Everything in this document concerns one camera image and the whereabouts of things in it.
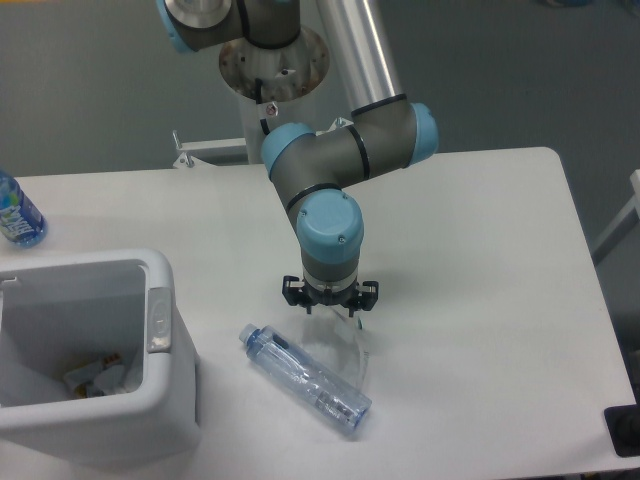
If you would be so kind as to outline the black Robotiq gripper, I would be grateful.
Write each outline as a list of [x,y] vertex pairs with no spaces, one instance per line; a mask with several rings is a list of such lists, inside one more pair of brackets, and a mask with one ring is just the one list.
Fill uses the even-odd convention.
[[371,311],[379,299],[379,282],[352,282],[349,286],[316,285],[308,279],[285,275],[282,280],[282,295],[289,306],[304,308],[310,315],[315,305],[346,305],[349,316],[356,312]]

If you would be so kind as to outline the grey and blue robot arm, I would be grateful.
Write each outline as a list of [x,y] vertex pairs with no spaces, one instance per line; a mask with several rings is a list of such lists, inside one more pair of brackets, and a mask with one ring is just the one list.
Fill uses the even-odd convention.
[[[321,1],[325,32],[301,21],[297,1],[160,1],[174,47],[218,47],[227,85],[251,104],[243,128],[251,160],[263,163],[300,245],[303,274],[287,276],[287,303],[368,311],[375,281],[358,277],[364,221],[346,188],[432,156],[430,110],[401,88],[374,1]],[[351,119],[319,133],[291,112],[336,66]]]

